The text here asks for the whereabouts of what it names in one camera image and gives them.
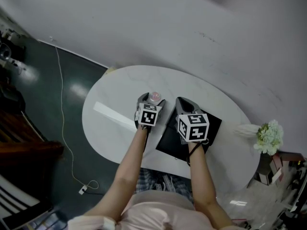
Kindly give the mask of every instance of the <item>person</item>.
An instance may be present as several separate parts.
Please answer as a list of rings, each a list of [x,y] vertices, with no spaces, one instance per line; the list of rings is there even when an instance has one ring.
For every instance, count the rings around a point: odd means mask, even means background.
[[[140,170],[147,132],[139,125],[111,187],[95,207],[68,222],[69,230],[241,229],[216,201],[202,146],[190,156],[192,197],[179,177],[164,174],[159,183],[151,177],[158,172]],[[189,143],[189,151],[196,145]]]

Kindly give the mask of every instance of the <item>white flower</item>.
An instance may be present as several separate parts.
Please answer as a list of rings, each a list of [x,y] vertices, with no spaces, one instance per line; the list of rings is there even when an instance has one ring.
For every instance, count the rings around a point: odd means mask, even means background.
[[[280,146],[283,145],[283,127],[276,120],[264,124],[257,132],[257,143],[254,149],[260,153],[274,155]]]

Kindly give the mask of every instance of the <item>flower bouquet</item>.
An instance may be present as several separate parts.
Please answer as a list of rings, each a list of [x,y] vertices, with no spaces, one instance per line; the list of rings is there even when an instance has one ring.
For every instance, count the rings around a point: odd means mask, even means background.
[[[235,129],[235,133],[246,138],[257,137],[254,149],[258,150],[259,153],[274,155],[279,147],[283,145],[283,127],[276,120],[272,120],[262,126],[239,125]]]

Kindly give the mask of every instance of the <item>black and white marker cube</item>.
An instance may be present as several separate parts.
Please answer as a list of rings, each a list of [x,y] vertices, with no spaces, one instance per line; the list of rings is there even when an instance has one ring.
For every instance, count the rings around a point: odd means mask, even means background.
[[[206,140],[208,129],[207,114],[178,115],[178,132],[185,141]]]
[[[160,106],[140,103],[137,113],[139,124],[155,126],[161,109]]]

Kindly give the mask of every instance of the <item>white oval table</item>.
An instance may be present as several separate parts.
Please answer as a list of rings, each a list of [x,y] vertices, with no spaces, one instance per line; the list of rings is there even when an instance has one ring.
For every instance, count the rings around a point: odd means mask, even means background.
[[[161,119],[149,134],[142,167],[190,178],[185,161],[156,150],[165,124],[178,96],[197,103],[201,109],[222,119],[215,141],[206,152],[208,166],[218,192],[242,189],[255,173],[260,154],[252,143],[233,134],[233,128],[250,124],[243,111],[223,92],[189,74],[155,66],[130,66],[103,76],[89,91],[82,113],[85,136],[96,152],[120,163],[134,136],[134,130],[119,125],[94,110],[101,103],[130,121],[138,97],[158,92],[166,105]]]

